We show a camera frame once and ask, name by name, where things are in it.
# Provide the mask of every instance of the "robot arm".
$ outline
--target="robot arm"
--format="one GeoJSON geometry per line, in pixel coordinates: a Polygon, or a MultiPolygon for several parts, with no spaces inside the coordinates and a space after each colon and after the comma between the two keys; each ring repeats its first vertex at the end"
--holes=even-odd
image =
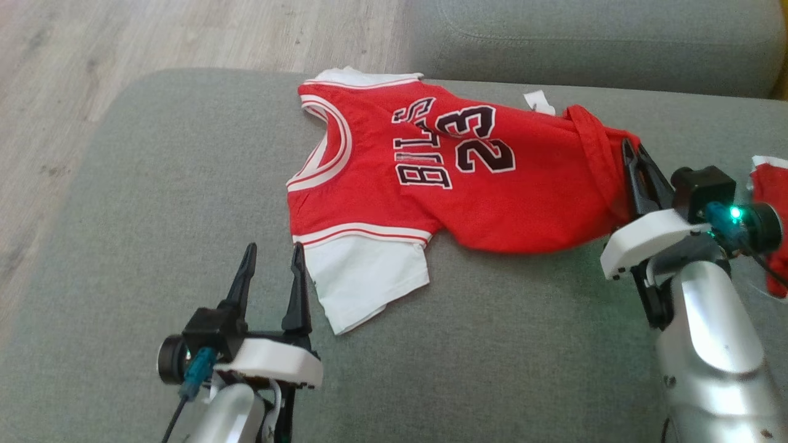
{"type": "Polygon", "coordinates": [[[184,331],[167,337],[159,349],[159,377],[166,384],[181,384],[182,399],[164,443],[183,404],[208,385],[210,406],[190,443],[289,442],[296,390],[322,384],[323,365],[309,339],[303,245],[296,244],[293,252],[290,303],[279,332],[249,332],[244,318],[256,254],[257,246],[249,244],[227,298],[216,309],[199,308],[184,331]],[[259,395],[263,390],[274,392],[273,403],[259,395]]]}
{"type": "Polygon", "coordinates": [[[611,235],[600,262],[608,279],[632,273],[649,325],[662,330],[675,433],[689,443],[788,441],[779,387],[728,265],[742,251],[776,249],[779,219],[768,205],[734,207],[735,182],[717,168],[680,169],[674,191],[642,147],[623,149],[634,221],[611,235]]]}

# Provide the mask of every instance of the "red fabric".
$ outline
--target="red fabric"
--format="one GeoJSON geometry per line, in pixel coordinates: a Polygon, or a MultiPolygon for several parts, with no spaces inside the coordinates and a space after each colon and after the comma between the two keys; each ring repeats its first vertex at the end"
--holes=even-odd
{"type": "MultiPolygon", "coordinates": [[[[788,169],[764,163],[751,174],[753,178],[753,200],[769,203],[782,221],[783,231],[788,228],[788,169]]],[[[777,274],[788,279],[788,239],[783,237],[782,246],[767,257],[767,263],[777,274]]],[[[773,296],[786,298],[786,288],[767,274],[766,286],[773,296]]]]}
{"type": "MultiPolygon", "coordinates": [[[[640,140],[604,127],[581,106],[553,117],[460,99],[417,80],[377,87],[312,81],[299,94],[307,110],[325,115],[328,146],[288,182],[296,239],[365,223],[446,228],[469,248],[541,253],[629,222],[621,144],[640,140]]],[[[318,146],[313,158],[321,152],[318,146]]],[[[371,231],[357,233],[399,235],[371,231]]]]}

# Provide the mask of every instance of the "sofa cushion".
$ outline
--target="sofa cushion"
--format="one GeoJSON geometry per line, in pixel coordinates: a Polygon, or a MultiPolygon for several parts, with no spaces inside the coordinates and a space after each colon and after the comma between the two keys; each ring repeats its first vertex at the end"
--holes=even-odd
{"type": "Polygon", "coordinates": [[[765,97],[779,0],[420,0],[411,71],[433,78],[765,97]]]}
{"type": "MultiPolygon", "coordinates": [[[[156,73],[113,103],[85,154],[29,291],[3,314],[3,441],[160,441],[177,389],[158,346],[226,296],[258,244],[247,320],[274,329],[292,275],[285,181],[324,125],[300,109],[301,74],[156,73]]],[[[516,84],[441,81],[468,99],[525,107],[516,84]]],[[[753,153],[788,156],[788,103],[545,87],[637,133],[666,173],[715,162],[743,182],[753,153]]],[[[744,187],[740,197],[745,198],[744,187]]],[[[606,281],[603,239],[550,255],[427,248],[432,282],[347,335],[311,301],[321,389],[295,405],[294,441],[657,441],[660,374],[629,279],[606,281]]],[[[786,306],[764,273],[734,262],[777,384],[788,386],[786,306]]],[[[189,404],[172,442],[206,406],[189,404]]]]}

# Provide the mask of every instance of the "bulls jersey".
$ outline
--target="bulls jersey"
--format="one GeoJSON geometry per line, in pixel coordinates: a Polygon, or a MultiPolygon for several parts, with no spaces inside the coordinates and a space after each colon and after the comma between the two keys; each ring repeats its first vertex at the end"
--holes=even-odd
{"type": "Polygon", "coordinates": [[[330,69],[299,87],[327,130],[287,183],[294,241],[335,333],[429,282],[424,247],[542,253],[628,222],[628,132],[455,97],[420,74],[330,69]]]}

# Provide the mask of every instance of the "clothing tag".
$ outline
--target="clothing tag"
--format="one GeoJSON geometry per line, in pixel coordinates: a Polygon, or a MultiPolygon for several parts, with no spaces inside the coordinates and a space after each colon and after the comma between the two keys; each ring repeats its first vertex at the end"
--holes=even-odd
{"type": "MultiPolygon", "coordinates": [[[[778,168],[788,169],[788,160],[783,160],[782,158],[777,157],[769,157],[767,155],[754,155],[753,156],[753,170],[750,173],[754,173],[755,169],[758,166],[763,165],[766,163],[767,165],[776,166],[778,168]]],[[[755,185],[753,184],[753,176],[750,175],[747,177],[747,190],[752,192],[755,189],[755,185]]]]}
{"type": "Polygon", "coordinates": [[[531,110],[535,110],[542,114],[556,115],[556,108],[550,106],[550,103],[547,103],[545,92],[541,89],[539,91],[528,92],[522,96],[526,98],[528,107],[531,108],[531,110]]]}

